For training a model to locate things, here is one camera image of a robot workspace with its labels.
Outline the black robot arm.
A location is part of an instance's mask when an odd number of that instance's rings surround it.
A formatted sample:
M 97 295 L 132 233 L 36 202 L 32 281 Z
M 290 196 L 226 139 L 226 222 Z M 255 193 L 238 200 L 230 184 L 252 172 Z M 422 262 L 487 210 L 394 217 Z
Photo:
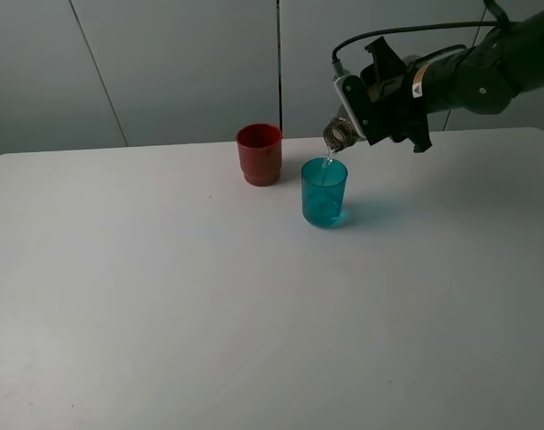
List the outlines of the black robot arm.
M 451 46 L 405 62 L 383 32 L 373 37 L 366 47 L 373 63 L 358 86 L 343 86 L 360 138 L 409 140 L 421 153 L 431 146 L 429 114 L 462 108 L 498 115 L 518 95 L 544 88 L 544 11 L 518 22 L 497 3 L 486 6 L 495 20 L 474 47 Z

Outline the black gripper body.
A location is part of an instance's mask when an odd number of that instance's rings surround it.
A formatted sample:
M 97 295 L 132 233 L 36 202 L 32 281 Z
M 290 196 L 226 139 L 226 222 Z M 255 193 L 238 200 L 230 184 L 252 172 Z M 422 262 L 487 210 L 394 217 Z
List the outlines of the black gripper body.
M 374 62 L 360 77 L 376 110 L 376 124 L 386 134 L 429 134 L 427 114 L 412 97 L 414 72 L 404 62 Z

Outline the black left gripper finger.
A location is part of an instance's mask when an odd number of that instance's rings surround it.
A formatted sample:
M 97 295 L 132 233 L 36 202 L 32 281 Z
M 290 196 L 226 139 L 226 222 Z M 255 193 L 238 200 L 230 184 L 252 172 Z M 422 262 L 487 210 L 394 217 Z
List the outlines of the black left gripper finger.
M 409 117 L 394 127 L 391 140 L 399 143 L 409 140 L 414 153 L 423 153 L 432 147 L 426 115 Z

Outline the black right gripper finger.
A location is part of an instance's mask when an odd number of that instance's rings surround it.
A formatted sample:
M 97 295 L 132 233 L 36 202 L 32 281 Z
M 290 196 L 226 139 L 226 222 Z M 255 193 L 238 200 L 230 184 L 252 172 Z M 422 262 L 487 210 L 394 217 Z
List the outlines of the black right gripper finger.
M 373 59 L 373 63 L 360 73 L 360 78 L 368 87 L 403 76 L 408 70 L 407 65 L 391 49 L 384 37 L 365 46 L 365 50 Z

